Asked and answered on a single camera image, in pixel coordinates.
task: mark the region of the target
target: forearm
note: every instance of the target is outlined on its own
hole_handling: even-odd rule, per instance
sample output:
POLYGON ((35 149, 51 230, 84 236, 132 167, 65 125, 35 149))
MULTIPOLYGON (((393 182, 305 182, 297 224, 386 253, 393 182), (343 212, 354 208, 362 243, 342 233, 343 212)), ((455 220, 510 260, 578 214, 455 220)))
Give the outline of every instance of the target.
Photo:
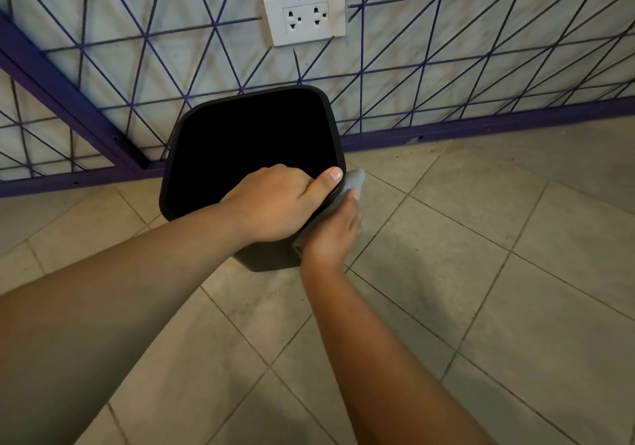
POLYGON ((249 244, 205 208, 0 299, 0 442, 72 443, 179 307, 249 244))
POLYGON ((342 394, 379 442, 493 444, 342 272, 302 278, 342 394))

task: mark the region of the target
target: fingernail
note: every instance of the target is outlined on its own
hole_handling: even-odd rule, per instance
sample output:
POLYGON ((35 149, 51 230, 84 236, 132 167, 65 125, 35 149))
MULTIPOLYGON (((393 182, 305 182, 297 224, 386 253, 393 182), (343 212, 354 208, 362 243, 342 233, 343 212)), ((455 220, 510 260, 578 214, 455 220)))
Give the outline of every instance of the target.
POLYGON ((342 169, 340 169, 339 167, 332 167, 328 174, 336 183, 339 183, 342 178, 343 172, 342 169))

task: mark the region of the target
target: hand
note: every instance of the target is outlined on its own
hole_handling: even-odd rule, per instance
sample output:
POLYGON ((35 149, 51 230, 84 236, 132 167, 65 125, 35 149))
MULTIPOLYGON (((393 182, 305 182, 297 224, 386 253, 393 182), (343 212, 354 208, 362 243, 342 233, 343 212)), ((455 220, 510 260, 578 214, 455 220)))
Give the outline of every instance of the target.
POLYGON ((302 250, 300 274, 344 272, 344 260, 361 231, 363 216, 360 192, 348 191, 340 207, 309 233, 302 250))
POLYGON ((312 179, 301 169, 276 164, 246 176, 221 202, 245 219, 252 242, 277 241, 299 230, 341 180, 339 167, 312 179))

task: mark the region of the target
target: person's left arm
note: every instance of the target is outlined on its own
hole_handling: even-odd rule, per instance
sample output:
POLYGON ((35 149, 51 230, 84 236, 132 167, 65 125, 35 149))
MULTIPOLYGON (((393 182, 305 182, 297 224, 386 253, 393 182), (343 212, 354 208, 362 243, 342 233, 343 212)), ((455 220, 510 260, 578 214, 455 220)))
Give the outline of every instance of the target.
POLYGON ((74 443, 223 261, 292 235, 341 178, 260 169, 217 205, 0 297, 0 443, 74 443))

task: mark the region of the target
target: white wall outlet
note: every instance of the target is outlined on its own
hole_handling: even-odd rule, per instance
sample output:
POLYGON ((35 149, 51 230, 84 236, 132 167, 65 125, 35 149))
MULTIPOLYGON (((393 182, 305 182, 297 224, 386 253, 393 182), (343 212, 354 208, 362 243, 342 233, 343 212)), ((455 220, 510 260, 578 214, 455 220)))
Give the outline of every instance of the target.
POLYGON ((344 0, 264 0, 274 45, 346 35, 344 0))

